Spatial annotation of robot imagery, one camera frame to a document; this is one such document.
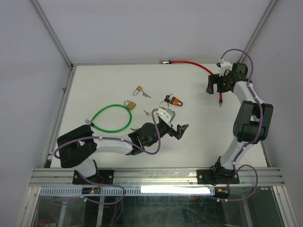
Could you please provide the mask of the large brass padlock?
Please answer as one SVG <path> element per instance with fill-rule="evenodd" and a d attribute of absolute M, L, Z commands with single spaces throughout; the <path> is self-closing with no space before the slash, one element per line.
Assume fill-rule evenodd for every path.
<path fill-rule="evenodd" d="M 134 103 L 133 101 L 125 100 L 124 101 L 124 106 L 132 111 L 137 106 L 137 104 Z"/>

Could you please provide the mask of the small brass padlock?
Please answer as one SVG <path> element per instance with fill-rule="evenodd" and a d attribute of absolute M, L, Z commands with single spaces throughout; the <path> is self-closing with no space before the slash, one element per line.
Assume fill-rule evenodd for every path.
<path fill-rule="evenodd" d="M 138 86 L 136 88 L 136 90 L 133 92 L 133 96 L 136 96 L 137 94 L 139 94 L 141 91 L 143 90 L 143 88 L 141 86 Z"/>

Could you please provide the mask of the green cable lock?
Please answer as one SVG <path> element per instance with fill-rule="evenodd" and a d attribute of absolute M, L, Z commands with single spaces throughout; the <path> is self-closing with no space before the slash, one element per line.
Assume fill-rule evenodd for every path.
<path fill-rule="evenodd" d="M 128 116 L 129 116 L 129 119 L 128 119 L 128 121 L 127 121 L 127 123 L 126 123 L 125 126 L 123 126 L 123 127 L 120 128 L 120 129 L 117 129 L 117 130 L 107 130 L 107 129 L 100 128 L 100 127 L 98 127 L 96 124 L 94 124 L 93 121 L 94 121 L 102 112 L 104 112 L 104 111 L 106 111 L 107 109 L 110 109 L 110 108 L 122 108 L 122 109 L 125 109 L 125 110 L 127 111 Z M 108 105 L 108 106 L 105 106 L 105 107 L 103 107 L 102 109 L 100 109 L 100 110 L 92 117 L 91 120 L 86 119 L 86 120 L 85 120 L 85 123 L 88 124 L 89 126 L 95 128 L 95 129 L 97 129 L 97 130 L 100 131 L 100 132 L 105 132 L 105 133 L 119 133 L 119 132 L 124 131 L 125 129 L 127 129 L 127 128 L 130 126 L 130 124 L 131 124 L 131 122 L 132 122 L 132 119 L 133 119 L 133 116 L 132 116 L 132 113 L 131 113 L 131 110 L 130 110 L 130 109 L 128 109 L 128 108 L 127 108 L 126 106 L 124 106 L 124 105 L 112 104 L 112 105 Z"/>

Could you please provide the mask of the orange black padlock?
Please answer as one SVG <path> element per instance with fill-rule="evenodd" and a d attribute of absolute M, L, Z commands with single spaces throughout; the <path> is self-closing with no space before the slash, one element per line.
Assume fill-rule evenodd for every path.
<path fill-rule="evenodd" d="M 174 96 L 171 98 L 170 104 L 174 106 L 183 106 L 183 102 Z"/>

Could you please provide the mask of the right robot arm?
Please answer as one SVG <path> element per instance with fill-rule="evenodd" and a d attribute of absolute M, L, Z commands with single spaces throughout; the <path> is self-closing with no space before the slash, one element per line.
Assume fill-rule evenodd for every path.
<path fill-rule="evenodd" d="M 209 75 L 206 92 L 232 92 L 240 102 L 240 109 L 233 125 L 233 140 L 226 152 L 210 167 L 206 179 L 210 184 L 226 183 L 237 176 L 238 162 L 255 144 L 267 138 L 273 114 L 273 105 L 265 103 L 255 92 L 248 67 L 242 63 L 220 60 L 219 72 Z"/>

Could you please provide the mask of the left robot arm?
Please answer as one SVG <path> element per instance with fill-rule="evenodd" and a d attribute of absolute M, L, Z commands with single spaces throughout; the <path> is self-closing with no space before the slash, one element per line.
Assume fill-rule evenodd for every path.
<path fill-rule="evenodd" d="M 89 125 L 82 125 L 57 139 L 54 157 L 60 160 L 62 168 L 73 168 L 83 179 L 92 184 L 98 181 L 99 172 L 94 153 L 117 153 L 135 156 L 141 153 L 156 155 L 160 151 L 161 138 L 165 135 L 181 139 L 188 124 L 177 125 L 159 119 L 157 124 L 148 122 L 141 128 L 119 137 L 95 135 Z"/>

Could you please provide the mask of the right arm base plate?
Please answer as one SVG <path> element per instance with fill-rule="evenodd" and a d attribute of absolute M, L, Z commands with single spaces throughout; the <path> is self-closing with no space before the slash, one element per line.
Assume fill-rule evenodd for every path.
<path fill-rule="evenodd" d="M 213 169 L 199 169 L 196 171 L 197 184 L 210 184 L 213 186 L 219 184 L 239 184 L 240 180 L 234 171 L 218 172 Z"/>

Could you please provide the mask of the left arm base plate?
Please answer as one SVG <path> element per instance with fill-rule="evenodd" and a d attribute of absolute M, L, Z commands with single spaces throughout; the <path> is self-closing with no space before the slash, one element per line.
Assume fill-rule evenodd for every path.
<path fill-rule="evenodd" d="M 96 184 L 113 184 L 114 170 L 109 169 L 99 169 L 97 173 L 91 177 L 86 178 L 88 181 L 94 182 Z M 74 176 L 72 180 L 74 185 L 88 184 L 84 178 L 82 178 L 78 171 L 74 171 Z"/>

